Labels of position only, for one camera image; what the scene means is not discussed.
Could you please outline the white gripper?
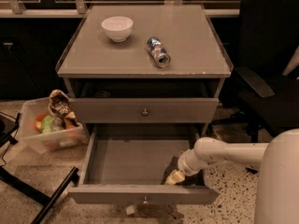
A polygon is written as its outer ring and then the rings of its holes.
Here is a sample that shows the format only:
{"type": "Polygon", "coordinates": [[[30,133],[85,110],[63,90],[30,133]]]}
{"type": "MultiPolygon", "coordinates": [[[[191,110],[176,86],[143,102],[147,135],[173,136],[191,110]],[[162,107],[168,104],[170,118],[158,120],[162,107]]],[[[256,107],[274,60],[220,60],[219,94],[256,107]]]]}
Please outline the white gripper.
{"type": "Polygon", "coordinates": [[[178,158],[178,170],[174,170],[165,180],[166,185],[176,185],[185,180],[186,176],[196,175],[205,168],[205,163],[201,161],[192,149],[183,152],[178,158]]]}

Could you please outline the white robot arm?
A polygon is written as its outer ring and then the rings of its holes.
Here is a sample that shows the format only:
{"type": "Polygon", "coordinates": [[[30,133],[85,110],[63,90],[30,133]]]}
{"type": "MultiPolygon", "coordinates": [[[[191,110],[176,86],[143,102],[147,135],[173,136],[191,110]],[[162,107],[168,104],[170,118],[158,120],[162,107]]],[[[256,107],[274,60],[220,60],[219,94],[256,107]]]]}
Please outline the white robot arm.
{"type": "Polygon", "coordinates": [[[225,161],[259,172],[254,224],[299,224],[299,128],[278,134],[269,143],[225,143],[198,139],[178,158],[167,185],[225,161]]]}

